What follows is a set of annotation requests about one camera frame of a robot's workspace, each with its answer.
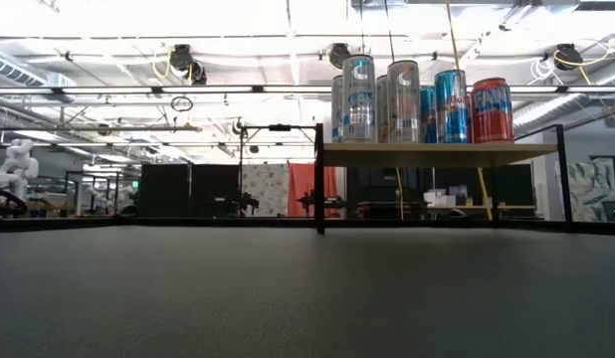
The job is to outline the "black partition panel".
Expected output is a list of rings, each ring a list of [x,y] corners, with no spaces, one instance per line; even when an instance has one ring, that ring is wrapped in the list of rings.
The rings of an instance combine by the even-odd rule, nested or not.
[[[237,165],[199,164],[192,167],[191,214],[195,218],[228,218],[236,212]]]
[[[189,211],[186,164],[144,164],[139,181],[138,215],[142,218],[184,218]]]

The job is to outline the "leaf patterned cloth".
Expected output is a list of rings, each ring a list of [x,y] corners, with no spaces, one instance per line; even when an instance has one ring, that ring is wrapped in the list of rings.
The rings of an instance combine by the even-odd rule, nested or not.
[[[568,163],[566,171],[573,222],[607,222],[603,202],[615,199],[613,160]]]

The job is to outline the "white Celsius can blue band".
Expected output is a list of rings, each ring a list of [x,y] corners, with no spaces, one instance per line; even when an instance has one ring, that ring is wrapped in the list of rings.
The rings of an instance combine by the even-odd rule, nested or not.
[[[375,140],[375,70],[367,55],[352,55],[343,62],[341,141]]]

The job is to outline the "black aluminium table frame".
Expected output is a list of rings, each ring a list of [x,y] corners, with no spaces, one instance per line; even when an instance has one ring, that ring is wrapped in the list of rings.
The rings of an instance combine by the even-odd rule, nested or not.
[[[395,228],[439,228],[439,229],[510,229],[574,233],[589,235],[614,235],[615,223],[608,222],[554,222],[554,221],[398,221],[398,220],[325,220],[314,219],[265,219],[265,218],[124,218],[88,217],[54,219],[2,219],[0,233],[72,230],[114,226],[147,227],[213,227],[213,228],[283,228],[315,229],[322,234],[326,229],[395,229]]]

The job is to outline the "long ceiling light fixture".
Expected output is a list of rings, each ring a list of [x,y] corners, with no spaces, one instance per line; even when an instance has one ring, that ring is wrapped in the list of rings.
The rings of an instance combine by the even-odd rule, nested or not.
[[[235,85],[201,87],[35,87],[0,88],[7,94],[199,94],[199,93],[330,93],[329,86]],[[511,86],[512,93],[615,93],[615,86]]]

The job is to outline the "blue soda can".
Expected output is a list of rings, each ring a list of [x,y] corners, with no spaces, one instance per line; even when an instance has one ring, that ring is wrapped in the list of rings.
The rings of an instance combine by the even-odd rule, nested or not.
[[[436,143],[436,95],[434,87],[421,87],[420,109],[422,139],[425,143]]]

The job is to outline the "orange cloth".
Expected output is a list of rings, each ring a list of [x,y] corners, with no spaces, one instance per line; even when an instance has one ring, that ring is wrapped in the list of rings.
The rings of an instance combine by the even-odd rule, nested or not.
[[[289,190],[288,190],[288,216],[305,217],[306,211],[303,204],[299,202],[305,193],[309,193],[314,188],[313,164],[290,164]],[[336,172],[333,167],[325,167],[323,172],[324,196],[336,197],[338,195],[336,185]]]

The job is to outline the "white-lidded slim can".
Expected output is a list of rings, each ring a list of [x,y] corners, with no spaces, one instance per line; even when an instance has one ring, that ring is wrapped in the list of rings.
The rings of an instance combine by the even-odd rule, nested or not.
[[[434,77],[439,143],[469,142],[466,74],[449,70]]]

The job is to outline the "wooden shelf black frame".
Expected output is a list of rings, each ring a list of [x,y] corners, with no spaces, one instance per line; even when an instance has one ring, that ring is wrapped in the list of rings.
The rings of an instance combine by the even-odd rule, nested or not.
[[[561,124],[544,127],[540,132],[555,132],[553,144],[464,144],[464,143],[326,143],[323,125],[315,127],[314,139],[314,228],[325,233],[324,168],[330,167],[476,167],[493,170],[497,167],[555,153],[558,157],[564,221],[563,232],[573,229],[570,189],[565,173],[564,128]]]

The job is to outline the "white Celsius can yellow band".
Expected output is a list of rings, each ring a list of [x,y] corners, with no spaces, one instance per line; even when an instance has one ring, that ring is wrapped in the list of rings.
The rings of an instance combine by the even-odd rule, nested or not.
[[[389,142],[388,119],[388,78],[386,75],[376,79],[376,141]]]

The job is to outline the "floral patterned cloth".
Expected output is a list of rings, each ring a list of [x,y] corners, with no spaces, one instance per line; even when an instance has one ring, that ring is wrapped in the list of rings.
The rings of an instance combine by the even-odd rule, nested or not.
[[[290,167],[284,164],[244,165],[243,189],[259,201],[253,217],[279,217],[288,214]]]

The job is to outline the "grey slim beverage can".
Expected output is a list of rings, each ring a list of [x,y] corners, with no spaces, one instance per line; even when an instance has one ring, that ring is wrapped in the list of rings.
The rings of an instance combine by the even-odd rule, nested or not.
[[[415,61],[392,63],[387,70],[390,142],[421,140],[420,79]]]

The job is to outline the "small white background robot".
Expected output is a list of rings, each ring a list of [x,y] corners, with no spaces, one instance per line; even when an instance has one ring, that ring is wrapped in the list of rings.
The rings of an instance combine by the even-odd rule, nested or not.
[[[113,208],[113,201],[105,192],[99,191],[95,186],[88,185],[87,192],[91,194],[92,204],[90,211],[109,214]]]

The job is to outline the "black background metal rack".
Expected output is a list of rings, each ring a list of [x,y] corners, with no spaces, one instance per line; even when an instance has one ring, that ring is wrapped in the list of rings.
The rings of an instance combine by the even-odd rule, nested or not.
[[[73,194],[76,216],[133,216],[137,212],[139,177],[123,171],[67,171],[65,192]],[[113,201],[109,214],[91,212],[92,198],[87,186],[93,185]]]

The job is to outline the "white storage boxes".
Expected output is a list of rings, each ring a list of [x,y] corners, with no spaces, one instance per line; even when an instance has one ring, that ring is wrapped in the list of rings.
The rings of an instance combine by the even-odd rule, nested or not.
[[[455,207],[457,197],[449,195],[446,189],[431,189],[423,195],[425,202],[431,207]]]

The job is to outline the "silver Celsius Arctic Vibe can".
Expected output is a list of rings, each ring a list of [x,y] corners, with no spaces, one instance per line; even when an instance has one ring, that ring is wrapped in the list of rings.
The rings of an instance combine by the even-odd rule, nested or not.
[[[331,84],[331,142],[336,143],[341,138],[341,113],[342,113],[342,76],[336,76]]]

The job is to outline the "black table mat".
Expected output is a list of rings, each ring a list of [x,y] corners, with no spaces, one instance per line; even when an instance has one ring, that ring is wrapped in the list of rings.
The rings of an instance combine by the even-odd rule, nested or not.
[[[5,233],[0,357],[615,358],[615,236]]]

